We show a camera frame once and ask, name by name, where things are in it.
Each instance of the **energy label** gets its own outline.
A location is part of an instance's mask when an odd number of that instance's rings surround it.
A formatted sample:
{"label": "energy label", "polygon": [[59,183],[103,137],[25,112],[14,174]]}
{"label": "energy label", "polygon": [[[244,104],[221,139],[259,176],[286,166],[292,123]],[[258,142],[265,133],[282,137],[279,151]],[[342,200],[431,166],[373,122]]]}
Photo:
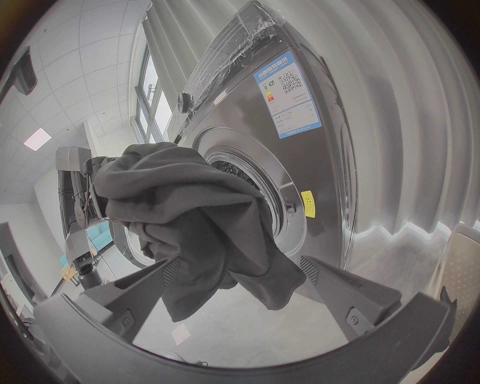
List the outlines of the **energy label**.
{"label": "energy label", "polygon": [[290,51],[254,76],[280,139],[322,126],[310,89]]}

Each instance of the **washing machine door opening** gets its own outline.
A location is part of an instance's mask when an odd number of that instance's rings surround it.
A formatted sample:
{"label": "washing machine door opening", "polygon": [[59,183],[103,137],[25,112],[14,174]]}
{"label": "washing machine door opening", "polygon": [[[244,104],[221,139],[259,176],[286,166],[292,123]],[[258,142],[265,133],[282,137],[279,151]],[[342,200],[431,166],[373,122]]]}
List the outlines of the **washing machine door opening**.
{"label": "washing machine door opening", "polygon": [[207,162],[225,173],[240,177],[259,191],[265,198],[272,215],[272,233],[274,240],[282,232],[287,208],[280,194],[264,171],[240,156],[229,152],[216,152],[207,157]]}

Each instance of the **ceiling tile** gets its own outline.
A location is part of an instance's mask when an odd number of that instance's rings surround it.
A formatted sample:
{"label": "ceiling tile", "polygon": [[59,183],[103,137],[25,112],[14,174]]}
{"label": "ceiling tile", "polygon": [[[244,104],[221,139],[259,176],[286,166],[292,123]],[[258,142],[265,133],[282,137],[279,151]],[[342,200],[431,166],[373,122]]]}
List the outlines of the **ceiling tile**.
{"label": "ceiling tile", "polygon": [[44,66],[79,47],[79,24],[80,16],[73,17],[39,39],[40,57]]}
{"label": "ceiling tile", "polygon": [[142,16],[145,16],[146,4],[147,1],[145,0],[129,1],[121,25],[121,35],[137,32],[138,24],[142,21]]}
{"label": "ceiling tile", "polygon": [[100,125],[100,122],[98,121],[98,117],[96,116],[96,113],[88,116],[87,120],[92,127],[96,127],[97,125]]}
{"label": "ceiling tile", "polygon": [[19,181],[20,179],[17,179],[17,180],[11,180],[7,186],[4,186],[2,187],[1,191],[3,193],[7,192],[7,193],[15,193],[16,190],[18,189],[18,187],[20,187],[20,184],[22,184],[21,181]]}
{"label": "ceiling tile", "polygon": [[112,120],[115,117],[120,117],[120,106],[118,104],[115,104],[110,107],[106,107],[98,111],[96,115],[100,123],[103,123],[108,120]]}
{"label": "ceiling tile", "polygon": [[103,132],[103,128],[101,125],[97,125],[96,127],[92,127],[93,131],[97,135],[98,138],[105,136],[105,132]]}
{"label": "ceiling tile", "polygon": [[128,113],[125,113],[121,116],[121,124],[123,127],[130,127],[130,118],[128,117]]}
{"label": "ceiling tile", "polygon": [[25,115],[15,128],[10,132],[10,135],[17,139],[19,142],[24,143],[26,139],[32,136],[36,131],[38,131],[40,126],[30,115]]}
{"label": "ceiling tile", "polygon": [[35,171],[32,171],[32,172],[25,178],[25,181],[35,184],[37,181],[39,181],[39,180],[42,178],[43,175],[44,175],[43,172],[38,172],[37,170],[35,170]]}
{"label": "ceiling tile", "polygon": [[126,7],[126,2],[114,3],[82,13],[80,46],[118,36]]}
{"label": "ceiling tile", "polygon": [[53,93],[48,95],[30,111],[30,115],[35,121],[42,125],[49,121],[52,117],[59,114],[62,108]]}
{"label": "ceiling tile", "polygon": [[43,69],[42,60],[40,59],[40,49],[38,48],[38,41],[30,45],[30,58],[35,73],[39,73]]}
{"label": "ceiling tile", "polygon": [[32,172],[31,169],[20,167],[18,171],[16,171],[15,175],[12,177],[12,181],[18,182],[20,184],[21,181],[24,181],[25,178]]}
{"label": "ceiling tile", "polygon": [[36,167],[38,167],[38,164],[40,164],[43,160],[45,160],[45,156],[34,151],[33,154],[28,158],[28,160],[25,161],[23,166],[28,169],[35,169]]}
{"label": "ceiling tile", "polygon": [[119,102],[128,101],[128,84],[119,86]]}
{"label": "ceiling tile", "polygon": [[84,74],[117,64],[119,38],[112,37],[80,48]]}
{"label": "ceiling tile", "polygon": [[10,160],[21,145],[22,143],[8,135],[6,140],[0,146],[0,157]]}
{"label": "ceiling tile", "polygon": [[95,95],[117,86],[117,66],[113,65],[85,76],[88,92]]}
{"label": "ceiling tile", "polygon": [[7,94],[0,103],[0,117],[7,109],[8,104],[15,98],[15,96],[17,96],[17,93],[18,91],[15,87],[10,87],[10,89],[7,91]]}
{"label": "ceiling tile", "polygon": [[119,102],[118,89],[110,88],[105,91],[99,92],[91,97],[93,108],[95,111],[99,111],[103,108],[110,107]]}
{"label": "ceiling tile", "polygon": [[103,128],[103,132],[105,132],[105,135],[108,135],[109,133],[112,133],[113,131],[120,129],[121,127],[122,127],[122,123],[121,123],[120,116],[102,123],[102,128]]}
{"label": "ceiling tile", "polygon": [[84,117],[84,118],[78,120],[74,124],[75,128],[78,129],[78,131],[80,132],[80,129],[84,129],[84,122],[87,121],[87,120],[90,122],[90,125],[92,127],[95,127],[95,126],[100,124],[100,122],[98,121],[98,117],[94,113],[93,115],[90,115],[90,116],[87,116],[87,117]]}
{"label": "ceiling tile", "polygon": [[57,25],[79,15],[81,12],[82,2],[79,0],[57,1],[48,12],[49,17],[47,18],[44,27],[51,30]]}
{"label": "ceiling tile", "polygon": [[3,171],[3,168],[8,164],[9,161],[10,161],[9,159],[5,159],[0,156],[0,175]]}
{"label": "ceiling tile", "polygon": [[63,109],[71,107],[73,104],[89,96],[83,77],[79,77],[65,84],[63,87],[57,89],[54,94]]}
{"label": "ceiling tile", "polygon": [[18,101],[16,97],[14,97],[0,114],[0,124],[2,125],[2,130],[5,132],[11,132],[20,119],[26,115],[26,113],[27,111],[23,105],[20,104],[20,101]]}
{"label": "ceiling tile", "polygon": [[83,76],[80,50],[76,49],[45,67],[45,75],[54,91]]}
{"label": "ceiling tile", "polygon": [[117,64],[126,63],[132,60],[134,40],[135,34],[120,36]]}
{"label": "ceiling tile", "polygon": [[33,149],[30,149],[26,145],[22,144],[20,148],[17,149],[17,152],[15,152],[10,161],[18,165],[24,165],[34,153],[35,151]]}
{"label": "ceiling tile", "polygon": [[54,139],[65,147],[81,146],[85,141],[84,137],[74,126],[65,128],[62,132],[55,135]]}
{"label": "ceiling tile", "polygon": [[42,128],[46,133],[53,137],[71,124],[72,122],[70,121],[68,116],[65,114],[64,111],[62,111],[58,115],[52,117],[46,123],[42,124]]}
{"label": "ceiling tile", "polygon": [[30,34],[31,41],[39,40],[55,27],[63,22],[80,14],[82,11],[82,1],[80,0],[61,0],[57,1],[42,19],[35,25]]}
{"label": "ceiling tile", "polygon": [[57,140],[55,140],[54,138],[51,138],[45,144],[43,144],[39,149],[37,149],[37,152],[39,152],[41,155],[45,157],[55,160],[55,154],[57,153],[57,148],[61,146],[62,145],[60,145],[60,143]]}
{"label": "ceiling tile", "polygon": [[128,84],[130,77],[130,63],[123,63],[117,65],[117,81],[118,85]]}
{"label": "ceiling tile", "polygon": [[9,204],[11,198],[12,198],[11,193],[6,193],[6,192],[0,193],[0,204]]}
{"label": "ceiling tile", "polygon": [[49,94],[52,93],[52,89],[48,84],[47,77],[45,76],[44,71],[40,71],[37,74],[37,79],[38,79],[38,83],[33,89],[31,94],[26,96],[21,93],[18,93],[17,95],[18,100],[27,111],[31,110],[41,100],[43,100],[45,97],[47,97]]}
{"label": "ceiling tile", "polygon": [[84,0],[82,12],[87,12],[93,8],[101,7],[106,4],[118,3],[125,0]]}
{"label": "ceiling tile", "polygon": [[124,115],[125,113],[128,113],[128,101],[122,101],[120,103],[120,114]]}
{"label": "ceiling tile", "polygon": [[17,188],[17,193],[29,194],[33,191],[33,183],[29,181],[22,181]]}
{"label": "ceiling tile", "polygon": [[22,200],[23,195],[19,193],[14,193],[9,201],[9,204],[19,204]]}
{"label": "ceiling tile", "polygon": [[15,173],[20,169],[20,166],[12,162],[8,163],[7,166],[3,169],[1,176],[4,180],[11,180]]}
{"label": "ceiling tile", "polygon": [[29,193],[29,194],[18,193],[17,195],[20,196],[18,204],[32,204],[32,203],[37,203],[38,202],[38,200],[36,198],[36,195],[35,195],[35,192]]}
{"label": "ceiling tile", "polygon": [[55,166],[55,161],[49,158],[43,160],[38,166],[35,168],[37,172],[48,172]]}
{"label": "ceiling tile", "polygon": [[94,113],[92,101],[89,97],[79,101],[65,110],[65,113],[69,117],[70,121],[78,121],[86,116]]}

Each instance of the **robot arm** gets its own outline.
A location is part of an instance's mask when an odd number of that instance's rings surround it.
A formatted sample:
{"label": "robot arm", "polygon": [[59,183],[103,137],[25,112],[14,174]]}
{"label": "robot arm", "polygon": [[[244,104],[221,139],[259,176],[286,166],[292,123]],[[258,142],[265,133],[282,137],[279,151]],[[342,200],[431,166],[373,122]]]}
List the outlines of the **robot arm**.
{"label": "robot arm", "polygon": [[79,147],[58,148],[56,155],[65,255],[69,265],[79,272],[85,289],[101,284],[92,265],[86,230],[107,219],[106,201],[93,188],[93,179],[105,159],[105,156],[92,158],[89,149]]}

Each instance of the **washing machine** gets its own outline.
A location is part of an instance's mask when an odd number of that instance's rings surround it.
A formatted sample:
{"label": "washing machine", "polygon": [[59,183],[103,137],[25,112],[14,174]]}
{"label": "washing machine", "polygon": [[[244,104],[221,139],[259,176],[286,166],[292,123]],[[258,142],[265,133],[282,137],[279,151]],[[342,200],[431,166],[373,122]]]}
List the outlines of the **washing machine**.
{"label": "washing machine", "polygon": [[355,157],[327,63],[273,10],[245,6],[180,94],[168,137],[262,192],[279,249],[348,264]]}

